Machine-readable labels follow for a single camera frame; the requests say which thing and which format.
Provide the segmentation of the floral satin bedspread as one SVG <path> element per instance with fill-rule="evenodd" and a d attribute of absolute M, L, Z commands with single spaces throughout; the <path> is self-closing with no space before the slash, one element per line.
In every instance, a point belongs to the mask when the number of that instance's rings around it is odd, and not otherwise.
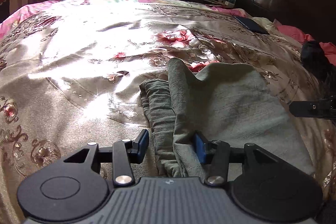
<path fill-rule="evenodd" d="M 167 80 L 177 58 L 198 73 L 212 63 L 246 64 L 264 79 L 299 132 L 310 175 L 335 199 L 335 125 L 295 118 L 294 100 L 323 96 L 300 62 L 301 44 L 265 18 L 269 35 L 234 16 L 176 0 L 64 0 L 27 5 L 1 24 L 1 223 L 19 223 L 20 182 L 90 141 L 109 146 L 150 128 L 145 80 Z M 136 176 L 161 175 L 154 139 Z"/>

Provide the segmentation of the olive green pants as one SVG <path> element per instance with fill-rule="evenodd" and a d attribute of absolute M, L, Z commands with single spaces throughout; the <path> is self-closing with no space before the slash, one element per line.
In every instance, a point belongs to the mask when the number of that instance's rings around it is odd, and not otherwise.
<path fill-rule="evenodd" d="M 190 141 L 196 132 L 238 148 L 255 143 L 307 174 L 314 172 L 299 132 L 254 67 L 212 63 L 193 73 L 172 58 L 167 75 L 139 87 L 160 174 L 205 177 Z"/>

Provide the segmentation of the pink pillow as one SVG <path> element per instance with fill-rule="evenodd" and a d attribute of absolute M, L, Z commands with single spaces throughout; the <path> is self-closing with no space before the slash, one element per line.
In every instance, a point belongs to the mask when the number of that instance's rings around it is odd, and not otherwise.
<path fill-rule="evenodd" d="M 313 37 L 310 34 L 304 33 L 302 30 L 300 30 L 297 27 L 294 26 L 288 26 L 288 25 L 282 25 L 278 22 L 278 20 L 274 20 L 273 24 L 276 26 L 279 32 L 281 32 L 284 35 L 287 35 L 297 42 L 304 44 L 307 41 L 313 41 Z M 321 46 L 322 50 L 324 51 L 325 56 L 329 60 L 329 62 L 332 65 L 336 65 L 336 50 L 335 45 L 331 42 L 320 42 L 319 45 Z"/>

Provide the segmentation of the black flat tablet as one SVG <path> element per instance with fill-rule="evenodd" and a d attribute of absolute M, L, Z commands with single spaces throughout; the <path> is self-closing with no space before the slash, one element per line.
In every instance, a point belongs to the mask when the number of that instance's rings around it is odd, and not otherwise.
<path fill-rule="evenodd" d="M 254 20 L 240 16 L 234 16 L 234 18 L 238 20 L 238 22 L 242 24 L 247 30 L 253 33 L 269 35 L 269 33 L 263 27 L 257 24 Z"/>

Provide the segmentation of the dark wooden headboard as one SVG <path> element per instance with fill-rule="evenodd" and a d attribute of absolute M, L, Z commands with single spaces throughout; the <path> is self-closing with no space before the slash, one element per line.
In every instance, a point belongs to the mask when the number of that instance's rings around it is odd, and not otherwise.
<path fill-rule="evenodd" d="M 310 34 L 318 42 L 335 43 L 336 0 L 236 0 L 235 8 L 253 17 L 278 20 Z"/>

